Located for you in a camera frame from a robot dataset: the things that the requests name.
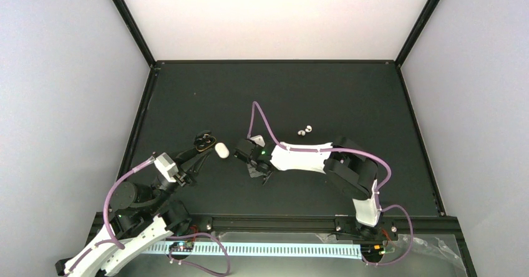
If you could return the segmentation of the white earbud charging case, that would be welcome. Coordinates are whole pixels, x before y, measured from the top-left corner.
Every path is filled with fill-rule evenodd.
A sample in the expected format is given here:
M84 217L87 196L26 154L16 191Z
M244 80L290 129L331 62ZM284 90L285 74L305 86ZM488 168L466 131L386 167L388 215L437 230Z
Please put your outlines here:
M230 151L228 150L228 147L222 142L216 143L215 152L222 159L226 159L230 156Z

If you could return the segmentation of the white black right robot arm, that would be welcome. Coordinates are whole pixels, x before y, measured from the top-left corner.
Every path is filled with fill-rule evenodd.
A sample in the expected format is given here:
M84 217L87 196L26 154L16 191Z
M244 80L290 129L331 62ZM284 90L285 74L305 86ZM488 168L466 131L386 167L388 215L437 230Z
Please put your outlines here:
M246 163L250 176L267 182L274 172L299 170L322 173L355 210L353 235L374 240L381 224L377 190L379 166L348 138L319 145L266 142L260 135L239 141L234 157Z

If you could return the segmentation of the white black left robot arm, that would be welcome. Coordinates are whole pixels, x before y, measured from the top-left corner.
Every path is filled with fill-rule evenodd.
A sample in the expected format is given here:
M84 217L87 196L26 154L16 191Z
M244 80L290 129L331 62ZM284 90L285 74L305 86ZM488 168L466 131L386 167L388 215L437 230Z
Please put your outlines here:
M131 168L109 190L101 227L77 255L59 260L58 276L114 276L158 241L188 235L192 217L177 200L178 188L195 183L211 148L152 155Z

